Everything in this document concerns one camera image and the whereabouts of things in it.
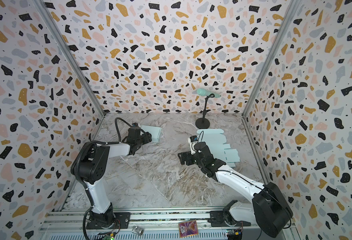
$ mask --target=side wall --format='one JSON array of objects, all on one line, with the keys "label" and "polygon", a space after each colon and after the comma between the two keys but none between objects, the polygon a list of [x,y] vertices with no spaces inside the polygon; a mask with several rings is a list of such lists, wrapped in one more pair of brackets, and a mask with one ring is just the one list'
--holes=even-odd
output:
[{"label": "side wall", "polygon": [[245,117],[303,239],[352,240],[352,1],[305,1]]},{"label": "side wall", "polygon": [[0,1],[0,239],[58,210],[100,119],[31,2]]},{"label": "side wall", "polygon": [[48,2],[105,110],[238,113],[290,1]]}]

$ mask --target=black cable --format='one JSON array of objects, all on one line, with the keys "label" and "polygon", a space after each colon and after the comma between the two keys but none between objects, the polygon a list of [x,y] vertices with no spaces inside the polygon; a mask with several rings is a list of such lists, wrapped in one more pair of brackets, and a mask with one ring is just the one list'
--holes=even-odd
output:
[{"label": "black cable", "polygon": [[92,144],[111,145],[111,144],[119,144],[119,142],[102,142],[102,141],[97,141],[97,140],[86,142],[84,144],[84,146],[81,148],[79,154],[76,157],[75,167],[73,168],[73,173],[74,173],[74,175],[76,177],[76,180],[78,180],[78,182],[84,187],[85,193],[87,194],[89,202],[91,204],[91,207],[87,211],[85,211],[84,218],[83,218],[83,233],[84,233],[84,237],[85,237],[86,240],[90,240],[90,239],[89,239],[89,237],[87,235],[87,232],[86,232],[86,229],[85,229],[85,222],[86,222],[86,219],[87,219],[87,214],[93,208],[94,202],[93,202],[91,193],[88,190],[87,184],[80,177],[79,169],[80,169],[80,162],[81,162],[81,160],[83,158],[83,155],[88,152],[89,148],[92,147]]},{"label": "black cable", "polygon": [[84,234],[84,237],[85,237],[86,240],[90,240],[90,239],[89,239],[89,237],[88,237],[88,235],[87,235],[87,231],[86,231],[86,229],[85,229],[85,221],[86,221],[86,219],[87,219],[88,213],[92,210],[92,208],[93,208],[93,206],[91,205],[91,207],[88,208],[87,211],[85,211],[84,218],[83,218],[83,234]]},{"label": "black cable", "polygon": [[122,118],[115,118],[115,126],[116,126],[116,132],[117,132],[117,136],[119,137],[119,142],[121,142],[121,135],[120,135],[120,131],[119,131],[119,127],[117,126],[117,120],[121,120],[123,122],[125,122],[129,127],[132,127],[131,124],[129,124],[127,121],[125,121]]},{"label": "black cable", "polygon": [[262,229],[260,228],[260,235],[258,236],[258,238],[256,240],[258,240],[261,237],[261,233],[262,233]]},{"label": "black cable", "polygon": [[200,135],[198,136],[197,142],[200,140],[200,136],[201,136],[201,141],[202,142],[202,138],[204,137],[204,131],[200,132]]},{"label": "black cable", "polygon": [[141,129],[141,127],[140,127],[140,131],[143,132],[143,133],[146,133],[143,129]]},{"label": "black cable", "polygon": [[280,202],[279,202],[277,199],[274,198],[274,196],[272,196],[272,195],[271,195],[269,192],[267,192],[265,189],[259,188],[257,185],[251,183],[250,181],[246,180],[245,178],[243,178],[242,176],[240,176],[240,175],[238,175],[238,174],[236,174],[236,173],[234,173],[234,172],[226,171],[226,170],[218,170],[218,172],[229,172],[229,173],[231,173],[231,174],[234,174],[234,175],[238,176],[239,178],[243,179],[244,181],[246,181],[247,183],[249,183],[250,185],[253,185],[253,186],[257,187],[258,189],[260,189],[261,191],[264,191],[264,192],[265,192],[266,194],[268,194],[271,198],[273,198],[273,199],[281,206],[281,208],[284,209],[284,211],[287,213],[287,215],[288,215],[288,217],[289,217],[289,226],[288,226],[288,227],[284,227],[283,229],[290,228],[290,227],[292,226],[292,220],[291,220],[292,217],[291,217],[291,214],[288,212],[287,209],[285,209],[285,208],[280,204]]}]

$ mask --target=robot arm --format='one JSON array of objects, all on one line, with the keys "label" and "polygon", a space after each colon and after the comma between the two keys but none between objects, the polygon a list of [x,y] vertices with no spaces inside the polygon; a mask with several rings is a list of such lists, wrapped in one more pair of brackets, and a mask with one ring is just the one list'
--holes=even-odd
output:
[{"label": "robot arm", "polygon": [[[91,208],[88,210],[90,221],[96,222],[96,225],[101,228],[110,228],[115,224],[113,207],[106,195],[103,179],[108,158],[134,155],[142,145],[152,141],[152,135],[149,132],[144,132],[137,123],[134,123],[133,126],[127,124],[130,126],[128,136],[122,141],[87,142],[71,166],[71,173],[83,185],[90,200]],[[119,139],[121,139],[117,123],[116,130]]]},{"label": "robot arm", "polygon": [[188,138],[188,143],[190,151],[178,154],[182,165],[198,165],[207,177],[230,186],[252,203],[231,201],[223,209],[223,220],[228,225],[235,225],[236,221],[257,223],[270,237],[276,237],[293,217],[279,188],[272,182],[265,185],[236,172],[224,161],[214,158],[206,143],[198,142],[197,136]]}]

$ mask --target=trading card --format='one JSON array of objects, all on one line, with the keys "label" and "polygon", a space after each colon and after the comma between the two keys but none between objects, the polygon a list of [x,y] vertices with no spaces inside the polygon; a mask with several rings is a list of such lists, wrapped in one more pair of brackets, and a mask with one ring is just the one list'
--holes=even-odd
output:
[{"label": "trading card", "polygon": [[198,234],[197,222],[196,220],[181,222],[178,224],[178,231],[180,232],[180,237],[188,237]]}]

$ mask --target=teal microphone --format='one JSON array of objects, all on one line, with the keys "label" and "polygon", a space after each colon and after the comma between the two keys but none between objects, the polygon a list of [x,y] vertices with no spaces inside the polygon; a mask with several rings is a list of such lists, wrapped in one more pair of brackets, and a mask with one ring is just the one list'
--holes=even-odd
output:
[{"label": "teal microphone", "polygon": [[203,89],[203,88],[198,88],[198,89],[197,89],[197,94],[200,95],[200,96],[209,96],[209,95],[211,95],[211,94],[215,94],[215,98],[221,97],[220,94],[218,94],[218,93],[213,93],[213,92],[208,91],[208,90],[205,90],[205,89]]}]

